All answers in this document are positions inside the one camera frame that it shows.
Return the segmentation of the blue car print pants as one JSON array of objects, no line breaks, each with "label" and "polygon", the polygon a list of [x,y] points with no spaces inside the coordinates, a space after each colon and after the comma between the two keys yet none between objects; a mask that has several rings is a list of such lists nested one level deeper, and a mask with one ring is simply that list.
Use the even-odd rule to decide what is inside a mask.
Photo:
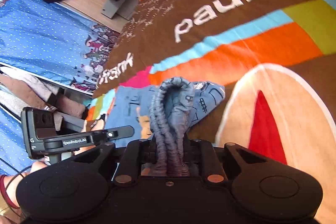
[{"label": "blue car print pants", "polygon": [[160,85],[117,89],[105,128],[131,126],[134,134],[115,140],[125,147],[137,139],[155,139],[157,162],[153,176],[189,176],[183,138],[193,125],[212,112],[225,98],[225,88],[208,81],[190,82],[173,77]]}]

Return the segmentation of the blue bicycle print curtain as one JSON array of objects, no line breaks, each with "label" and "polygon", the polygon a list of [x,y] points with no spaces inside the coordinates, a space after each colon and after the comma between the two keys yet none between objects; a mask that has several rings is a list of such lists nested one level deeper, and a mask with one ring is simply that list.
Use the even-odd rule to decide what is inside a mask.
[{"label": "blue bicycle print curtain", "polygon": [[1,0],[1,65],[86,94],[119,35],[57,3]]}]

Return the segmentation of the colourful paul frank blanket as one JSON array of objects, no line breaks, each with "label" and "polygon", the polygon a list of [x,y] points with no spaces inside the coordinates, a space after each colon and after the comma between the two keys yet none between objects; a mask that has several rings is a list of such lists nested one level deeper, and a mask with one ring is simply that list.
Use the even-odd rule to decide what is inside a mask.
[{"label": "colourful paul frank blanket", "polygon": [[[335,0],[140,0],[97,83],[87,122],[149,132],[146,87],[207,88],[193,139],[234,142],[314,176],[335,223]],[[209,88],[218,84],[221,90]]]}]

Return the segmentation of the grey nightstand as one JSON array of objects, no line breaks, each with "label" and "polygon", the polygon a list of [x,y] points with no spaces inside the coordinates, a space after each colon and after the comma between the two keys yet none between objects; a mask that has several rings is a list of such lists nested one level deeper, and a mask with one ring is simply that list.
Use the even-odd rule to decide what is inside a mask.
[{"label": "grey nightstand", "polygon": [[112,19],[115,15],[119,15],[122,18],[129,20],[138,3],[139,0],[106,0],[101,13],[110,19]]}]

